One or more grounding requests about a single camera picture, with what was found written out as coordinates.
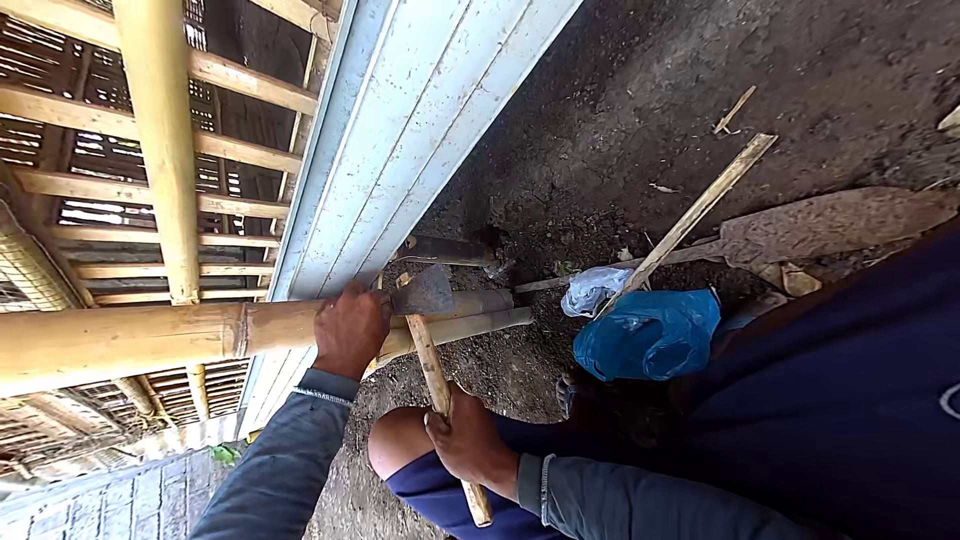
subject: gray long sleeve shirt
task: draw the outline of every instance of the gray long sleeve shirt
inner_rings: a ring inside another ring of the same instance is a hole
[[[214,495],[192,540],[300,540],[359,384],[310,369]],[[697,482],[579,457],[524,454],[520,506],[571,538],[807,539],[773,510]]]

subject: wooden axe handle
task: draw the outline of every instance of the wooden axe handle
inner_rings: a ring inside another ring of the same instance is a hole
[[[426,387],[430,390],[430,401],[433,409],[444,418],[450,412],[450,387],[446,384],[444,368],[437,357],[437,347],[433,344],[433,337],[426,326],[423,315],[406,315],[410,325],[410,335],[414,338],[417,347],[417,356],[420,357],[420,367],[426,379]],[[486,527],[493,523],[493,514],[490,510],[490,501],[482,485],[464,482],[464,494],[467,495],[467,506],[473,523],[478,527]]]

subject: blue shorts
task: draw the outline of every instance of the blue shorts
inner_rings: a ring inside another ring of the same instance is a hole
[[[497,414],[493,420],[504,442],[515,452],[588,457],[656,468],[651,451],[614,436],[583,433],[560,424],[527,424]],[[541,525],[540,516],[489,490],[493,524],[478,528],[470,517],[463,485],[446,471],[436,452],[406,464],[387,479],[387,487],[420,515],[460,540],[566,538],[556,529]]]

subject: leg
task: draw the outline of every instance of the leg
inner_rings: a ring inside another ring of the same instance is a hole
[[[538,516],[491,492],[488,495],[493,525],[477,528],[470,518],[460,481],[446,471],[433,451],[433,443],[423,428],[424,411],[419,407],[394,409],[377,420],[371,430],[368,442],[371,465],[395,495],[461,540],[564,538],[555,529],[541,525]],[[493,417],[500,436],[517,452],[577,455],[640,466],[650,464],[649,460],[638,462],[649,451],[622,438],[584,433],[566,423],[526,424],[496,414]]]

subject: green plant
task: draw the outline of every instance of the green plant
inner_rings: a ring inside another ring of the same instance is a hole
[[[213,454],[214,461],[227,467],[236,465],[237,459],[240,458],[240,452],[222,444],[210,447],[210,452]]]

